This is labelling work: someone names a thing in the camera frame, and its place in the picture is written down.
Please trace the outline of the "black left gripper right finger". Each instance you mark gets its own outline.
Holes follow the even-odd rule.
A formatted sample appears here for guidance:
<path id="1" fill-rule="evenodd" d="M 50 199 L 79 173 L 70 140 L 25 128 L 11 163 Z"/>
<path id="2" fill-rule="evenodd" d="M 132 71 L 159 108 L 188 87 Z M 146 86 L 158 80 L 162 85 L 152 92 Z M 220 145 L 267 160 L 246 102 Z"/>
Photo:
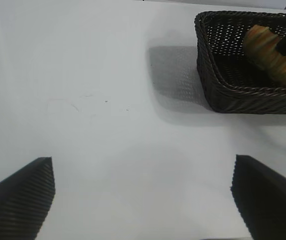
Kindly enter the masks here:
<path id="1" fill-rule="evenodd" d="M 231 186 L 254 240 L 286 240 L 286 177 L 249 155 L 237 155 Z"/>

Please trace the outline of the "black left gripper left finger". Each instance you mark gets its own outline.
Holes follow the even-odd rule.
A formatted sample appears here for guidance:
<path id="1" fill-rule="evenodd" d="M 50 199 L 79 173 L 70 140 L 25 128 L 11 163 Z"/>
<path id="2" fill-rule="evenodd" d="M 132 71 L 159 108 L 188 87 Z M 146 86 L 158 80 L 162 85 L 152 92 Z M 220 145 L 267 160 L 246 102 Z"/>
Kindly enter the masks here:
<path id="1" fill-rule="evenodd" d="M 34 240 L 55 196 L 52 159 L 39 157 L 0 182 L 0 240 Z"/>

